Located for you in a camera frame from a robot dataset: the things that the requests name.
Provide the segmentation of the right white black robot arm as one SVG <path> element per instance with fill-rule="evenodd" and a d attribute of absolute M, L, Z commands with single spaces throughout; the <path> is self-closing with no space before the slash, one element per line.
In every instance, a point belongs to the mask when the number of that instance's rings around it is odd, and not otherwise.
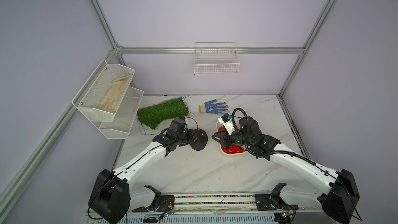
<path fill-rule="evenodd" d="M 241 108 L 232 114 L 225 113 L 218 122 L 224 129 L 214 133 L 212 139 L 221 146 L 244 146 L 257 159 L 264 158 L 279 164 L 310 183 L 311 188 L 295 188 L 278 183 L 265 201 L 272 209 L 291 208 L 296 212 L 299 206 L 322 210 L 334 221 L 349 224 L 352 218 L 361 220 L 357 211 L 360 194 L 354 175 L 346 170 L 327 168 L 294 152 L 280 140 L 263 134 L 259 124 Z"/>

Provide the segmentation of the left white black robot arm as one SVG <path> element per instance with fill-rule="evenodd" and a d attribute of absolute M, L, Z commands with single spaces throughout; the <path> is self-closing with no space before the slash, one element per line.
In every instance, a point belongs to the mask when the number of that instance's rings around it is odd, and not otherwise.
<path fill-rule="evenodd" d="M 208 136 L 203 129 L 188 128 L 184 116 L 175 118 L 132 160 L 113 171 L 104 169 L 99 173 L 88 202 L 88 211 L 94 211 L 99 219 L 110 224 L 118 223 L 132 210 L 144 208 L 150 212 L 157 211 L 161 205 L 161 192 L 150 185 L 133 191 L 133 185 L 144 172 L 177 147 L 189 145 L 200 151 L 207 141 Z"/>

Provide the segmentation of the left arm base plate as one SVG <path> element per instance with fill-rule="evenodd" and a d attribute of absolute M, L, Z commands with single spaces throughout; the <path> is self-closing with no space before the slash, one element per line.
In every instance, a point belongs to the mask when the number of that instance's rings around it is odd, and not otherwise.
<path fill-rule="evenodd" d="M 156 208 L 155 210 L 147 208 L 147 207 L 140 207 L 140 208 L 133 209 L 130 212 L 131 213 L 163 213 L 169 208 L 169 205 L 171 205 L 173 207 L 174 204 L 175 204 L 175 196 L 165 195 L 165 196 L 160 196 L 158 208 Z"/>

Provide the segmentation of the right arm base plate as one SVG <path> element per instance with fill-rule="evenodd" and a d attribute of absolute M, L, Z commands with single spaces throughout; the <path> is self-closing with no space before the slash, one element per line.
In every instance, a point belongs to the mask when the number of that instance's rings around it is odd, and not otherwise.
<path fill-rule="evenodd" d="M 280 196 L 271 194 L 256 194 L 255 204 L 258 211 L 290 211 L 297 209 L 297 205 L 286 204 Z"/>

